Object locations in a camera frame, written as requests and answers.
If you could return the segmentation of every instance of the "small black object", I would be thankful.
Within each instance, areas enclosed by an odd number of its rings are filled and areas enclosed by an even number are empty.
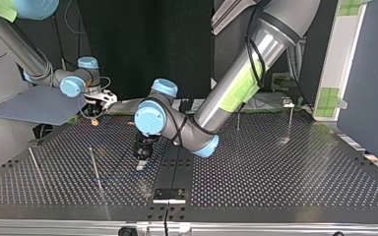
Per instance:
[[[182,114],[186,114],[186,112],[190,111],[192,109],[192,105],[195,99],[189,98],[189,99],[182,99],[180,101],[179,106],[179,112]]]
[[[123,227],[118,231],[118,236],[138,236],[135,228]]]
[[[133,145],[133,154],[139,160],[147,160],[153,154],[153,144],[159,136],[145,136],[140,131],[136,134],[136,142]]]
[[[186,196],[184,193],[182,193],[181,189],[156,189],[155,191],[155,200],[185,200]]]
[[[333,234],[333,236],[346,236],[343,232],[338,231]]]

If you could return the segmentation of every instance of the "metal rod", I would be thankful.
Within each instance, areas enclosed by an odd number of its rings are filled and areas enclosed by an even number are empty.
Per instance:
[[[289,127],[290,127],[290,125],[292,124],[293,108],[294,108],[294,106],[292,106],[292,107],[290,108]]]
[[[94,175],[96,176],[97,184],[99,186],[99,189],[103,191],[102,183],[100,182],[100,178],[99,178],[99,172],[97,171],[94,149],[91,147],[89,147],[89,154],[91,155],[92,165],[94,166]]]
[[[237,130],[240,130],[240,113],[237,113]]]
[[[29,147],[29,151],[30,151],[30,156],[32,158],[33,165],[35,166],[35,168],[39,168],[38,162],[36,162],[35,155],[33,154],[31,147]]]
[[[46,72],[47,61],[44,55],[15,24],[2,18],[0,18],[0,42],[29,75],[38,77]]]

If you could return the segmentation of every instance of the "green tape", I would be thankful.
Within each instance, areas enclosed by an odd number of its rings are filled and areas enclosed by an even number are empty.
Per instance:
[[[0,0],[0,17],[13,22],[17,18],[15,0]]]
[[[362,4],[363,0],[343,0],[339,16],[357,16]]]
[[[262,73],[259,62],[255,62],[257,74]],[[250,63],[246,63],[229,88],[228,95],[223,99],[220,108],[234,112],[241,102],[247,102],[259,90]]]
[[[315,116],[334,117],[340,101],[339,94],[339,88],[321,88]]]

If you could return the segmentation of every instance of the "vertical metal post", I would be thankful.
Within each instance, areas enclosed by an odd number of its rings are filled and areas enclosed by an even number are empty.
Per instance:
[[[240,113],[237,112],[237,130],[240,130]]]
[[[33,165],[35,166],[35,168],[39,168],[38,162],[36,162],[35,155],[33,154],[31,147],[29,147],[29,151],[30,151],[30,156],[32,158]]]
[[[91,155],[92,165],[94,166],[94,175],[96,176],[97,184],[99,186],[99,189],[103,191],[102,183],[100,182],[100,178],[99,178],[99,171],[97,170],[96,160],[94,156],[94,149],[92,147],[89,147],[89,153]]]
[[[292,118],[293,118],[293,108],[294,108],[294,106],[292,106],[292,107],[290,108],[290,116],[289,116],[289,127],[290,127],[290,125],[292,124]]]

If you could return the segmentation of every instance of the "robotic arm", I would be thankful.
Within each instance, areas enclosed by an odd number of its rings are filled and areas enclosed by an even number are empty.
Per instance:
[[[320,0],[273,0],[268,4],[251,35],[256,46],[252,57],[261,58],[265,67],[256,66],[258,74],[272,67],[287,48],[305,35],[319,3]],[[259,89],[251,69],[248,48],[244,47],[193,119],[171,107],[177,85],[164,79],[156,80],[135,114],[137,128],[148,140],[163,135],[196,155],[212,155],[220,141],[218,130],[231,113]],[[145,139],[139,139],[138,143],[144,148]],[[147,158],[137,156],[143,161]]]
[[[48,12],[48,6],[38,5],[45,7],[42,10],[45,11],[45,18],[51,16],[58,6],[58,1],[48,1],[48,3],[54,4],[50,8],[52,9],[50,12]],[[39,10],[31,9],[30,12],[33,11],[34,14],[37,14]],[[113,103],[117,102],[115,94],[100,87],[99,66],[93,57],[80,58],[76,71],[54,70],[45,55],[33,46],[17,26],[3,18],[0,18],[0,42],[15,62],[23,68],[24,78],[27,81],[37,85],[60,88],[64,94],[70,97],[76,97],[83,93],[86,103],[89,105],[88,118],[95,120]]]

